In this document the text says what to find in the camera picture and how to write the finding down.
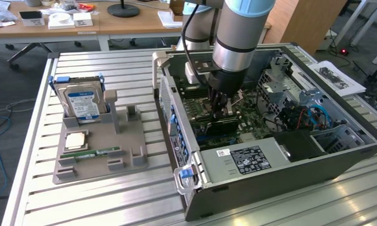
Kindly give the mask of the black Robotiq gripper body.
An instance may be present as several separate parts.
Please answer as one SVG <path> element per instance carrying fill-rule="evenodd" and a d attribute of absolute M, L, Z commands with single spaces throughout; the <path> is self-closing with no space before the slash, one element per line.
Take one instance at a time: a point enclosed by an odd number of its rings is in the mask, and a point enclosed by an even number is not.
<path fill-rule="evenodd" d="M 231 72 L 225 70 L 212 71 L 208 84 L 211 87 L 211 97 L 224 94 L 232 97 L 243 86 L 247 70 Z"/>

